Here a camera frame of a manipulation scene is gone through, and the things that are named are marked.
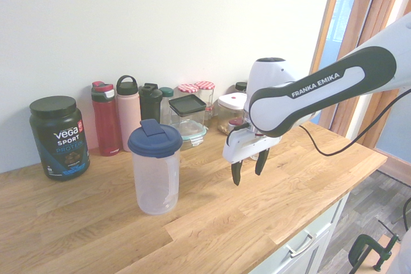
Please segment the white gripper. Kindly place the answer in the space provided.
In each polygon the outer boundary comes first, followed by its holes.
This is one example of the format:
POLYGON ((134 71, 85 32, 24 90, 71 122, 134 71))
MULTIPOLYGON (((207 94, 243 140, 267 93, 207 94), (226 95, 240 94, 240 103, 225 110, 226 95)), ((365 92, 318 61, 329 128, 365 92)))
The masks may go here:
POLYGON ((258 134, 256 129, 248 122, 236 126, 227 136, 223 157, 231 165, 232 179, 239 186, 241 180, 242 160, 257 153, 258 159, 255 174, 260 175, 268 158, 272 146, 280 142, 279 137, 268 137, 258 134))

